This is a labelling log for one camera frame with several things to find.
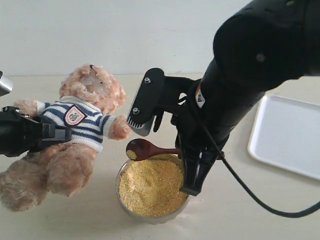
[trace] table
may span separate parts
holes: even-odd
[[[201,74],[179,74],[197,79]],[[55,101],[65,76],[12,77],[13,91],[1,98],[1,106],[17,99]],[[115,76],[127,93],[127,113],[142,75]],[[320,79],[304,77],[286,82],[272,94],[320,104]],[[248,186],[263,201],[283,211],[300,211],[320,199],[319,182],[252,159],[247,151],[256,107],[233,130],[225,146],[226,158]],[[0,240],[301,240],[318,239],[320,211],[299,219],[273,215],[257,205],[221,162],[208,174],[202,193],[193,197],[175,220],[160,225],[137,223],[117,202],[117,173],[127,160],[125,146],[137,138],[105,140],[89,184],[78,195],[67,198],[48,194],[42,205],[12,213],[0,208]],[[176,131],[166,114],[158,133],[148,139],[170,148]],[[0,171],[18,158],[0,157]]]

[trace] bowl rim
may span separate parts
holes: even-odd
[[[174,158],[176,158],[176,159],[179,159],[179,158],[178,158],[176,155],[174,155],[174,154],[161,154],[161,155],[156,155],[156,156],[151,157],[151,159],[152,159],[152,158],[157,158],[158,160],[168,161],[168,159],[161,159],[161,158],[159,158],[159,156],[169,156],[169,155],[171,156],[171,158],[174,157]],[[156,219],[163,219],[163,218],[167,218],[167,217],[169,217],[169,216],[172,216],[172,215],[176,214],[177,212],[179,212],[181,209],[183,209],[183,208],[186,207],[186,205],[188,204],[189,199],[190,199],[190,195],[189,195],[189,194],[186,196],[185,201],[183,202],[183,204],[182,204],[180,207],[178,207],[178,208],[177,208],[176,210],[174,210],[173,212],[168,213],[168,214],[163,215],[163,216],[145,216],[145,215],[137,214],[137,213],[131,211],[130,209],[128,209],[128,208],[126,207],[126,205],[125,205],[125,204],[122,202],[122,200],[121,200],[121,197],[120,197],[120,194],[119,194],[119,183],[120,183],[120,178],[121,178],[121,175],[122,175],[124,169],[125,169],[125,168],[128,166],[128,164],[131,163],[131,162],[133,162],[133,160],[128,159],[128,160],[122,165],[122,167],[120,168],[120,170],[119,170],[118,173],[117,173],[116,181],[115,181],[115,188],[116,188],[115,190],[116,190],[117,199],[118,199],[120,205],[121,205],[126,211],[130,212],[131,215],[133,215],[133,216],[135,216],[135,217],[137,217],[137,218],[156,220]]]

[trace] white wall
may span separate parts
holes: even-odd
[[[0,0],[0,70],[65,75],[206,70],[218,27],[249,0]]]

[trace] stainless steel bowl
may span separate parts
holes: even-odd
[[[183,167],[183,163],[182,161],[176,156],[176,155],[172,155],[172,154],[161,154],[161,155],[157,155],[154,157],[151,157],[150,159],[156,159],[156,160],[164,160],[164,161],[172,161],[174,163],[176,163],[178,165],[178,167],[182,170],[182,172],[184,171],[184,167]],[[164,216],[143,216],[143,215],[139,215],[136,214],[132,211],[130,211],[121,201],[120,199],[120,195],[119,195],[119,182],[120,182],[120,178],[123,172],[125,172],[127,170],[127,168],[129,167],[131,160],[128,160],[120,169],[120,171],[118,172],[118,175],[116,177],[116,195],[117,195],[117,199],[122,207],[122,209],[131,217],[133,217],[134,219],[138,220],[139,222],[144,222],[144,223],[148,223],[148,224],[152,224],[152,225],[157,225],[157,224],[164,224],[170,220],[175,219],[188,205],[190,196],[188,195],[186,197],[186,200],[184,202],[184,204],[182,204],[182,206],[180,206],[180,208],[178,208],[176,211],[164,215]]]

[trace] white tray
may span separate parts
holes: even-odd
[[[248,151],[260,162],[320,180],[320,105],[264,96]]]

